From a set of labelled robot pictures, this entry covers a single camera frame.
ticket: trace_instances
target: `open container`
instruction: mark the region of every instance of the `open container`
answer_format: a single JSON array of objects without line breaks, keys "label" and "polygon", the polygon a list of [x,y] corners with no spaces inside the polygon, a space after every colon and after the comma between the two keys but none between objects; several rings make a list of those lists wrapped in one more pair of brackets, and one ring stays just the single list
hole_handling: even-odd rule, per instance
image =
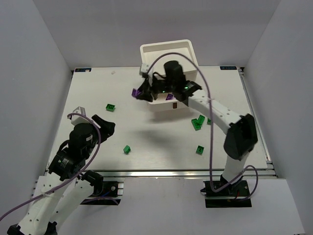
[{"label": "open container", "polygon": [[[143,63],[152,64],[159,56],[169,53],[179,52],[189,59],[191,59],[196,65],[198,65],[194,49],[190,40],[178,40],[163,43],[145,44],[140,47],[141,60]],[[195,67],[187,61],[185,58],[179,55],[167,55],[161,58],[153,67],[153,71],[158,72],[162,76],[165,75],[163,65],[171,60],[176,60],[182,66],[186,80],[195,81],[197,77],[197,70]],[[186,108],[187,106],[177,101],[175,98],[166,100],[168,93],[159,94],[157,100],[148,102],[149,110],[152,112],[159,112],[172,109]]]}]

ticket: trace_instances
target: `white wall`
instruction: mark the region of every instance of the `white wall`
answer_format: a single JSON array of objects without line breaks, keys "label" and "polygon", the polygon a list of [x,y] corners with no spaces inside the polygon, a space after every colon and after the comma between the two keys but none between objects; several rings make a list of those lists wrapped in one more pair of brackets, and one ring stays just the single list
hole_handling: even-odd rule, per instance
[{"label": "white wall", "polygon": [[[45,171],[70,71],[32,0],[0,1],[0,214]],[[26,207],[0,222],[0,234]]]},{"label": "white wall", "polygon": [[313,234],[313,1],[281,1],[246,67],[269,153]]},{"label": "white wall", "polygon": [[142,44],[190,39],[200,65],[246,65],[279,0],[34,0],[71,69],[141,64]]}]

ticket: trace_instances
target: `black label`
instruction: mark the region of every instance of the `black label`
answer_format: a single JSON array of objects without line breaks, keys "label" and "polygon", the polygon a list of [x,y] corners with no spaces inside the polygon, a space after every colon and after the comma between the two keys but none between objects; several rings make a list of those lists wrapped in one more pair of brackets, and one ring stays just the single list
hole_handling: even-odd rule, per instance
[{"label": "black label", "polygon": [[79,68],[75,69],[75,72],[91,72],[91,68]]},{"label": "black label", "polygon": [[221,70],[237,70],[236,66],[220,66]]}]

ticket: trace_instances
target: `green block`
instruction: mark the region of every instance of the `green block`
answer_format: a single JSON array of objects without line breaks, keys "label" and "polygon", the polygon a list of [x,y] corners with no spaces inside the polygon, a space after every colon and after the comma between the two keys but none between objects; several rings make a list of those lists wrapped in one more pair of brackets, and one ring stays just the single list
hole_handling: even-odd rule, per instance
[{"label": "green block", "polygon": [[192,120],[191,120],[191,123],[192,123],[192,125],[194,126],[194,129],[195,129],[196,131],[198,131],[198,130],[201,129],[201,126],[199,125],[197,119],[192,119]]},{"label": "green block", "polygon": [[198,123],[200,126],[202,126],[202,124],[204,123],[204,120],[205,120],[205,116],[200,115],[198,118]]},{"label": "green block", "polygon": [[106,106],[106,110],[110,111],[110,112],[113,112],[115,109],[115,105],[112,105],[112,104],[107,104]]},{"label": "green block", "polygon": [[128,145],[126,145],[123,151],[125,154],[128,154],[131,151],[131,148]]},{"label": "green block", "polygon": [[202,147],[202,146],[200,146],[200,145],[199,145],[199,146],[197,147],[197,151],[196,151],[196,153],[198,153],[198,154],[202,155],[203,150],[204,150],[204,147]]}]

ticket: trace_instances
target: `purple lego brick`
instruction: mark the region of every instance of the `purple lego brick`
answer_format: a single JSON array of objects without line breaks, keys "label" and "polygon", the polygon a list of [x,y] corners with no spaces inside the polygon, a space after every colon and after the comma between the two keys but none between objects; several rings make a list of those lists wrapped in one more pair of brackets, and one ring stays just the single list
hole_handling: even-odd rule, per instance
[{"label": "purple lego brick", "polygon": [[132,97],[137,97],[137,95],[139,95],[140,94],[140,91],[138,91],[138,90],[136,90],[135,88],[133,89],[133,91],[132,91]]},{"label": "purple lego brick", "polygon": [[165,100],[171,100],[173,98],[174,98],[174,96],[172,94],[168,94]]}]

